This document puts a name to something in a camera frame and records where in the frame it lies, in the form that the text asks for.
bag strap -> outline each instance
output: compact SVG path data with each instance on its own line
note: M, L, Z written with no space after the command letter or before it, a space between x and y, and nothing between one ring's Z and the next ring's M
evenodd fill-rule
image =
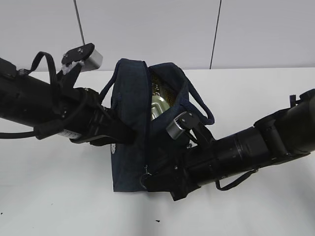
M115 67L115 71L114 74L112 76L112 78L110 79L110 81L107 83L107 85L103 88L103 90L99 93L99 101L102 102L105 98L105 96L107 95L109 89L113 86L113 84L115 83L116 79L117 79L117 74L118 74L118 68L120 65L121 61L118 61Z
M202 109L206 112L207 117L204 116L199 110L198 108L196 108L187 98L182 98L181 100L181 105L184 106L187 111L195 113L196 115L199 116L200 121L203 124L214 124L215 122L215 118L213 117L212 112L210 111L210 109L207 107L207 105L203 102L202 98L200 97L200 95L198 94L197 90L194 88L194 86L192 85L192 83L190 82L189 79L187 79L188 81L188 89L189 89L189 93L192 95L192 97L195 99L195 101L202 107Z

white label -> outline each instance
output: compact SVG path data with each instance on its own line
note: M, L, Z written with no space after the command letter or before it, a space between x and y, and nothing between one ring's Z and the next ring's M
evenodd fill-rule
M111 144L110 145L110 150L111 150L112 154L115 154L115 152L116 152L116 144Z
M78 139L81 137L81 134L78 134L76 132L72 132L72 131L67 130L67 129L64 129L63 131L61 131L58 134L66 137L66 138L69 138L69 139Z

white tabletop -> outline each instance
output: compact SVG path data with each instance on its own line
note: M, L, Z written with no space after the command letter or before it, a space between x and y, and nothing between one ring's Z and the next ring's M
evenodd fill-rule
M288 107L289 95L315 86L315 68L185 73L215 116L209 128L217 139ZM111 75L85 72L77 86L100 91ZM33 76L48 79L46 72ZM29 130L0 120L0 132ZM3 236L315 235L314 154L261 169L230 191L208 184L173 202L169 193L114 193L109 146L54 136L0 140L0 151Z

navy blue bag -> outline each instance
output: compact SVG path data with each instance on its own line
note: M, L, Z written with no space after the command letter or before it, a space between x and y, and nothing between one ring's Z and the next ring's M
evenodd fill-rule
M175 100L168 110L151 121L153 77L172 89ZM111 108L123 123L136 132L132 145L111 146L114 191L146 191L141 177L154 173L189 144L186 136L171 139L166 132L169 123L184 111L198 115L203 125L213 124L214 117L183 71L173 63L147 67L144 61L121 59L113 77L100 93L101 100L113 85ZM189 93L207 116L190 103Z

robotic arm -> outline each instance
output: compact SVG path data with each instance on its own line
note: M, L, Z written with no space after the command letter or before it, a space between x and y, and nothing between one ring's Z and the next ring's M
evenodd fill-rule
M43 57L48 62L50 84L29 76ZM17 71L16 66L0 58L0 118L33 127L26 133L0 133L0 139L44 139L60 134L76 144L132 143L136 134L113 110L101 105L96 91L73 88L79 73L98 68L101 60L93 44L68 51L58 74L47 53L36 56L31 70ZM195 114L178 115L167 127L168 134L177 139L185 133L197 146L178 153L155 173L147 173L143 185L151 192L170 192L174 200L179 200L206 183L215 182L217 189L228 190L260 168L309 155L315 150L315 89L300 95L300 100L291 96L290 104L290 108L220 140L214 139ZM221 187L221 179L243 172Z
M50 84L28 75L43 56ZM60 134L77 144L131 143L133 131L111 109L102 107L96 91L73 88L79 73L98 68L101 60L92 43L68 51L58 74L51 55L44 52L37 54L31 70L17 71L16 66L0 58L0 118L33 127L32 132L2 133L0 138L44 139Z

